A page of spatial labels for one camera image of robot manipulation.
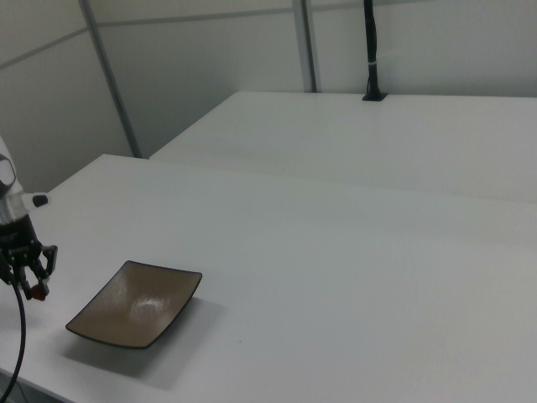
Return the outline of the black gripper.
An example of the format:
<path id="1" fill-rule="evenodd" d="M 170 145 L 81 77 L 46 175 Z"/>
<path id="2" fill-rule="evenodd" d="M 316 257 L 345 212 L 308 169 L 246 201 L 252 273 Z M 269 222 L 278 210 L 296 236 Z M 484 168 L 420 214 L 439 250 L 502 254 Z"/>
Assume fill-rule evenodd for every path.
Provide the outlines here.
<path id="1" fill-rule="evenodd" d="M 30 300 L 31 287 L 26 276 L 26 267 L 35 269 L 38 284 L 36 296 L 50 293 L 48 281 L 55 270 L 58 247 L 44 246 L 38 240 L 29 215 L 1 225 L 1 280 L 14 285 Z"/>

